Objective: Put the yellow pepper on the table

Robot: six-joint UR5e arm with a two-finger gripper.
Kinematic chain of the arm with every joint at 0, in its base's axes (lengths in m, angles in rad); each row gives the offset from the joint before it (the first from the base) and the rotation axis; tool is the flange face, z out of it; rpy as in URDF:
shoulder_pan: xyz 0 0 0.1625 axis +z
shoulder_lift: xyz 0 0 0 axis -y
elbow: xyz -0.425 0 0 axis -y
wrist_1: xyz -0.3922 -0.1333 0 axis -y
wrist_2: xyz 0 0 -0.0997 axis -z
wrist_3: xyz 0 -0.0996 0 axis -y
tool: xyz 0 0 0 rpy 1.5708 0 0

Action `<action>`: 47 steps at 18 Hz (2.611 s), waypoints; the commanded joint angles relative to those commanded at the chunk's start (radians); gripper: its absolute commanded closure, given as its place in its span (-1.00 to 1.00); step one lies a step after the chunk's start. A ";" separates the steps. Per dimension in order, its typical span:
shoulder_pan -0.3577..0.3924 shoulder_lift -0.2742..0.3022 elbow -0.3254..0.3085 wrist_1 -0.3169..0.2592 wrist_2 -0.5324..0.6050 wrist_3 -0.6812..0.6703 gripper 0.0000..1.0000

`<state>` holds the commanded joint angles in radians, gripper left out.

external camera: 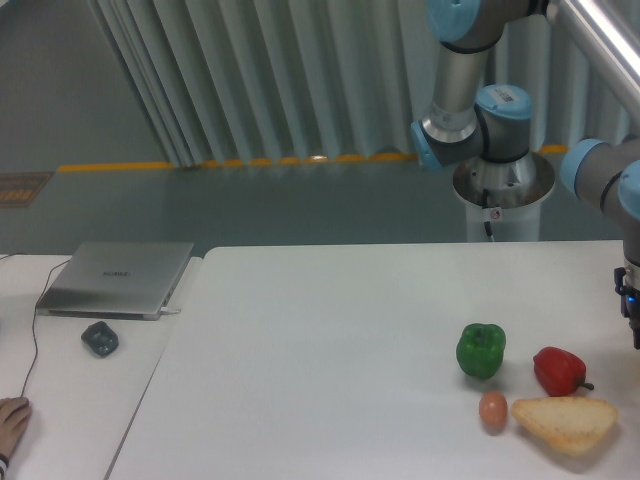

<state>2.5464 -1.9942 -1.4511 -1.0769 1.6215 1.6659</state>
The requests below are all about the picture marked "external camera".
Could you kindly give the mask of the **person's bare hand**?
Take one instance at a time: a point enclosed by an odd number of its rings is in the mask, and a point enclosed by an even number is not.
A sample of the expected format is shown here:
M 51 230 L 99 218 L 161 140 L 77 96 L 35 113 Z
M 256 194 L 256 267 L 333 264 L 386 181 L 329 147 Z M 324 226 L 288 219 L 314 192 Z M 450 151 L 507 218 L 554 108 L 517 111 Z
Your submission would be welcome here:
M 10 459 L 19 440 L 25 433 L 32 408 L 26 397 L 3 398 L 1 400 L 1 456 Z

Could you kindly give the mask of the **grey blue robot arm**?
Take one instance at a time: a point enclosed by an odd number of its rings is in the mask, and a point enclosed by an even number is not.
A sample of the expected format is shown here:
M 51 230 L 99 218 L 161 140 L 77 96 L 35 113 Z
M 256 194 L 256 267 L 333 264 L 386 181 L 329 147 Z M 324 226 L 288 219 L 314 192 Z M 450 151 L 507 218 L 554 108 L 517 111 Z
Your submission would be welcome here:
M 470 241 L 539 234 L 541 202 L 556 181 L 621 230 L 624 263 L 614 272 L 621 313 L 639 327 L 639 140 L 617 145 L 585 139 L 559 170 L 529 146 L 532 102 L 508 84 L 481 86 L 488 53 L 515 21 L 542 16 L 564 29 L 632 117 L 639 114 L 639 39 L 603 1 L 431 1 L 431 29 L 440 44 L 426 115 L 411 126 L 420 163 L 453 166 L 453 187 L 464 203 Z

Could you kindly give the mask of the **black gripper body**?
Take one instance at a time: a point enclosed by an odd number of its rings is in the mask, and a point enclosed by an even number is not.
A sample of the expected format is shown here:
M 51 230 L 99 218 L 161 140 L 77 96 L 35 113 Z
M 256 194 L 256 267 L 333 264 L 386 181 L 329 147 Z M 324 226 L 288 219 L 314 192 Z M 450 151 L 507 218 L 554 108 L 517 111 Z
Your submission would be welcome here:
M 613 277 L 614 291 L 620 297 L 621 315 L 628 320 L 633 334 L 634 348 L 639 349 L 639 291 L 627 282 L 631 278 L 627 268 L 615 268 Z

